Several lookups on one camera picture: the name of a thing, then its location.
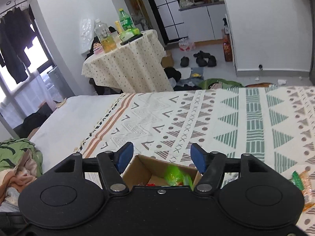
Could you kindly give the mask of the orange biscuit packet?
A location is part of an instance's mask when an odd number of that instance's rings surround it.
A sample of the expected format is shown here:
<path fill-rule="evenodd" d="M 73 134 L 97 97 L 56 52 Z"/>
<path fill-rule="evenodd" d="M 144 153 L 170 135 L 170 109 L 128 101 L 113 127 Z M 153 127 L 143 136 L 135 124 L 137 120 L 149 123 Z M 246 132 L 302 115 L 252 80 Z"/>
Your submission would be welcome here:
<path fill-rule="evenodd" d="M 308 210 L 309 208 L 314 206 L 314 197 L 312 195 L 312 184 L 309 178 L 308 172 L 304 171 L 302 173 L 298 173 L 301 177 L 301 180 L 304 185 L 304 190 L 301 191 L 304 197 L 304 208 L 303 211 Z"/>

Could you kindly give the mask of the white kitchen cabinet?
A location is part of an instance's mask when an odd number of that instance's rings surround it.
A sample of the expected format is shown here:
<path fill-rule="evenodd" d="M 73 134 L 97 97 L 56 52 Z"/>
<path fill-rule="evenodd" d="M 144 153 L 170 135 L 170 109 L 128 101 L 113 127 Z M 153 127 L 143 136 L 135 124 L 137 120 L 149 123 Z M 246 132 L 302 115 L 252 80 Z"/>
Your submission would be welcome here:
<path fill-rule="evenodd" d="M 201 5 L 179 11 L 184 20 L 188 38 L 193 42 L 223 39 L 227 11 L 224 3 Z"/>

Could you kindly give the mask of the white mattress sheet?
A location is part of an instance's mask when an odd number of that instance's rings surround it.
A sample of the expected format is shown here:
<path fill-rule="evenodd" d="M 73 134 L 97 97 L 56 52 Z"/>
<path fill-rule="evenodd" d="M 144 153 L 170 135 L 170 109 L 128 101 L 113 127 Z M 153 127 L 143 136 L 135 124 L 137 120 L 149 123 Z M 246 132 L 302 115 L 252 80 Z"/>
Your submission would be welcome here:
<path fill-rule="evenodd" d="M 74 96 L 56 109 L 31 138 L 43 155 L 43 172 L 74 153 L 118 98 L 119 95 Z"/>

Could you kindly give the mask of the dark green snack bag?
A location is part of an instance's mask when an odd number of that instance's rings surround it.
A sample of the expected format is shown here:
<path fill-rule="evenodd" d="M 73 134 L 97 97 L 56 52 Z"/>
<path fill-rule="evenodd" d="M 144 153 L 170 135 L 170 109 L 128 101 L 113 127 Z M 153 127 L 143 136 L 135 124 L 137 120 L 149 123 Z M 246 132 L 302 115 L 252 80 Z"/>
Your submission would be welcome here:
<path fill-rule="evenodd" d="M 292 182 L 292 184 L 294 184 L 296 187 L 298 187 L 300 191 L 304 190 L 303 182 L 302 182 L 301 177 L 297 171 L 294 171 L 292 173 L 292 178 L 290 181 Z"/>

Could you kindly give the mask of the hanging dark clothes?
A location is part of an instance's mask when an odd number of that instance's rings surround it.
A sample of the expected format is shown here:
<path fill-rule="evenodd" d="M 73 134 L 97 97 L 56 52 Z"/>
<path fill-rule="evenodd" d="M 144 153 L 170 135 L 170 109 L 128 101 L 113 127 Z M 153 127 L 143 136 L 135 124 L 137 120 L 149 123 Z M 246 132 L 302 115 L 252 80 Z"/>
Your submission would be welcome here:
<path fill-rule="evenodd" d="M 31 65 L 25 49 L 30 49 L 36 33 L 31 21 L 19 7 L 1 17 L 1 66 L 6 67 L 17 84 L 24 82 Z"/>

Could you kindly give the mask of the patterned bed blanket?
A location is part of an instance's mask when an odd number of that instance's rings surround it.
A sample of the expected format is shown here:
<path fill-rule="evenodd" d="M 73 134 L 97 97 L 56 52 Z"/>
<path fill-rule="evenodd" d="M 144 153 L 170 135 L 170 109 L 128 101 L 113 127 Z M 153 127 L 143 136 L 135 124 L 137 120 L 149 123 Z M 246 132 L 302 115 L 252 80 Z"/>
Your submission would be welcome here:
<path fill-rule="evenodd" d="M 80 145 L 84 157 L 132 142 L 136 155 L 192 166 L 194 143 L 247 151 L 285 177 L 314 181 L 314 87 L 248 87 L 122 94 Z"/>

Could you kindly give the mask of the single black slipper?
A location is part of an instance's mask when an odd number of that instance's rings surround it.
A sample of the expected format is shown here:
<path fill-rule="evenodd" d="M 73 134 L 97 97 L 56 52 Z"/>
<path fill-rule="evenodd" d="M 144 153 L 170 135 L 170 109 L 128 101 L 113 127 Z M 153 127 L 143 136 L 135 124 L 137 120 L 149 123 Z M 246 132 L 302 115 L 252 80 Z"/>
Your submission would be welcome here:
<path fill-rule="evenodd" d="M 190 60 L 189 60 L 188 57 L 183 56 L 183 57 L 181 58 L 180 66 L 183 67 L 183 68 L 188 67 L 189 61 L 190 61 Z"/>

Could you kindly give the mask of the green soda bottle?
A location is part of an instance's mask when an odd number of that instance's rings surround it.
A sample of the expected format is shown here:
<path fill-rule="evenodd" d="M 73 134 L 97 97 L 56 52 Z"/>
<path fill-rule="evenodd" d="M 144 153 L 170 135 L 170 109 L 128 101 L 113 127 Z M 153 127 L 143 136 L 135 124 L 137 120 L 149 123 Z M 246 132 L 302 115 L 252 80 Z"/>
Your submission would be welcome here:
<path fill-rule="evenodd" d="M 133 22 L 131 17 L 122 8 L 119 9 L 119 19 L 124 31 L 133 28 Z"/>

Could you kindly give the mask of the bright green snack bag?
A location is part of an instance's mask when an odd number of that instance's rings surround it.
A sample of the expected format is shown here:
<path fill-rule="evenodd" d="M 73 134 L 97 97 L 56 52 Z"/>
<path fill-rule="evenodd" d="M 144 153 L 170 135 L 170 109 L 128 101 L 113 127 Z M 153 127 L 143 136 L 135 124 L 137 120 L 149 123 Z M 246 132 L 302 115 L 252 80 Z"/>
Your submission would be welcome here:
<path fill-rule="evenodd" d="M 170 165 L 166 169 L 164 179 L 169 186 L 189 186 L 193 189 L 193 182 L 190 175 L 180 170 L 177 166 Z"/>

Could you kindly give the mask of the green tissue pack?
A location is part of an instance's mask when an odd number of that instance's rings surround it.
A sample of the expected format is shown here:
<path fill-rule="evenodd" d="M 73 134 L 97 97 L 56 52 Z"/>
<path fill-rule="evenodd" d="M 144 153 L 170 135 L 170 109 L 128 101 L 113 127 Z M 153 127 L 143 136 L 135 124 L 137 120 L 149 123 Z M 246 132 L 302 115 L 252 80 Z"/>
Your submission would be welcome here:
<path fill-rule="evenodd" d="M 123 31 L 119 37 L 121 41 L 127 41 L 137 35 L 140 35 L 140 30 L 138 28 L 130 28 Z"/>

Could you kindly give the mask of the brown cardboard box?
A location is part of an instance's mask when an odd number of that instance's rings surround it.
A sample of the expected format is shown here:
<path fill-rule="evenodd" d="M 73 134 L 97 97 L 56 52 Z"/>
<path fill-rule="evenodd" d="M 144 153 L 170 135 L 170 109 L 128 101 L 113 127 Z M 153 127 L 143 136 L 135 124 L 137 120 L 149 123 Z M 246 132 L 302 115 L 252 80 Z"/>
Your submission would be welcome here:
<path fill-rule="evenodd" d="M 147 184 L 169 186 L 165 180 L 165 176 L 168 168 L 172 165 L 190 175 L 193 186 L 195 186 L 202 177 L 195 167 L 172 164 L 144 155 L 136 155 L 122 174 L 122 178 L 130 190 L 134 186 L 147 186 Z"/>

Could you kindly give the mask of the dark oil bottle on floor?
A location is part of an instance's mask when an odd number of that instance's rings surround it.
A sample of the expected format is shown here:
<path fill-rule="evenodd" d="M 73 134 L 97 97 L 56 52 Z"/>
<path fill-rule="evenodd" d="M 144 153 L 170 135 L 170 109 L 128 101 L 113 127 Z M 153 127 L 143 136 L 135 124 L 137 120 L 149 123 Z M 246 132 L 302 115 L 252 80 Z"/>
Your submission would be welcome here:
<path fill-rule="evenodd" d="M 224 51 L 224 58 L 226 62 L 233 61 L 233 53 L 232 53 L 232 45 L 230 41 L 230 35 L 225 33 L 223 30 L 223 51 Z"/>

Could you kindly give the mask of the black slippers pile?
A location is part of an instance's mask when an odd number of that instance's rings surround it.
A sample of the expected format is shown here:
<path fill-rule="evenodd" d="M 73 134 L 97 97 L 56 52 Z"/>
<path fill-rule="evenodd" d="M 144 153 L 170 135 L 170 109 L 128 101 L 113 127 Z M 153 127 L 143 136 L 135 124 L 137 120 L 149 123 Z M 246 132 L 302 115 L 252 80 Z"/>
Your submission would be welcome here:
<path fill-rule="evenodd" d="M 193 54 L 193 56 L 196 58 L 196 63 L 199 67 L 216 67 L 217 65 L 215 56 L 210 53 L 199 51 Z"/>

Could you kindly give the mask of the small cardboard box on floor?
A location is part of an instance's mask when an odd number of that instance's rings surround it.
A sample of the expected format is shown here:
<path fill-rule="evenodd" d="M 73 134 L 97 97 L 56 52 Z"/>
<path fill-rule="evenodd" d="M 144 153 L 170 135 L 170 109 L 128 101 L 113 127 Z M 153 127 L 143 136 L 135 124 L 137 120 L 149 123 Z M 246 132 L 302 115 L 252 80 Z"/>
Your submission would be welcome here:
<path fill-rule="evenodd" d="M 163 68 L 168 68 L 168 67 L 174 66 L 174 60 L 172 57 L 172 52 L 170 50 L 164 51 L 161 65 Z"/>

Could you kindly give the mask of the dotted cream tablecloth table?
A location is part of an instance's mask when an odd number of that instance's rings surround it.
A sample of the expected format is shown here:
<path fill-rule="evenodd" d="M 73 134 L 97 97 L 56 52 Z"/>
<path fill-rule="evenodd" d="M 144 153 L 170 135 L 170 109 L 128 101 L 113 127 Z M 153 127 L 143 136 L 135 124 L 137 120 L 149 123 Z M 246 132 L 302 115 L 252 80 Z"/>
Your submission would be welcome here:
<path fill-rule="evenodd" d="M 82 75 L 97 86 L 120 89 L 126 93 L 171 92 L 162 58 L 165 50 L 154 29 L 110 51 L 90 56 L 83 62 Z"/>

